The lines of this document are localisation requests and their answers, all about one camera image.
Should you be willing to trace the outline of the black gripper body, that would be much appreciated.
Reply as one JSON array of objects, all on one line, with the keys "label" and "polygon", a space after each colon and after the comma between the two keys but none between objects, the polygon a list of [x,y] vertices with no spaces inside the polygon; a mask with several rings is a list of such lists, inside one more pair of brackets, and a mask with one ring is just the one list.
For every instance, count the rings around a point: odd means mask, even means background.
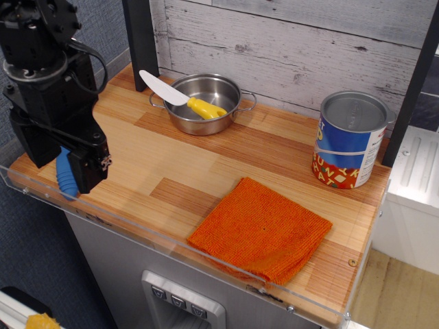
[{"label": "black gripper body", "polygon": [[69,151],[106,143],[93,117],[99,92],[87,55],[63,53],[41,69],[8,62],[3,68],[11,80],[3,93],[12,102],[10,119],[19,140],[24,127],[36,127]]}]

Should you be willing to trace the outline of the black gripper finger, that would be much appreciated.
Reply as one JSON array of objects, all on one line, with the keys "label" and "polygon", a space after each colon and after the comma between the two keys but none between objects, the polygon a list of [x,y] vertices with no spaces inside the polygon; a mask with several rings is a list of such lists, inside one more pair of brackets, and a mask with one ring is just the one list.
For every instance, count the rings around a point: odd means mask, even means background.
[{"label": "black gripper finger", "polygon": [[81,194],[88,194],[108,177],[112,158],[106,143],[91,148],[78,147],[67,155]]},{"label": "black gripper finger", "polygon": [[20,141],[30,160],[41,168],[57,158],[61,146],[48,133],[36,127],[24,127]]}]

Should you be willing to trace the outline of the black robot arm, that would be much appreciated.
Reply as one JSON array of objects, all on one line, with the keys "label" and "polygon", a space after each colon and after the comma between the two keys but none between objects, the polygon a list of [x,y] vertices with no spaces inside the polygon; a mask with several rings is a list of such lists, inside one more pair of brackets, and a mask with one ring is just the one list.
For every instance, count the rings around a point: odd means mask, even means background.
[{"label": "black robot arm", "polygon": [[10,79],[10,122],[30,160],[43,167],[66,154],[81,194],[108,176],[106,135],[93,117],[103,84],[77,41],[77,8],[68,1],[2,1],[1,50]]}]

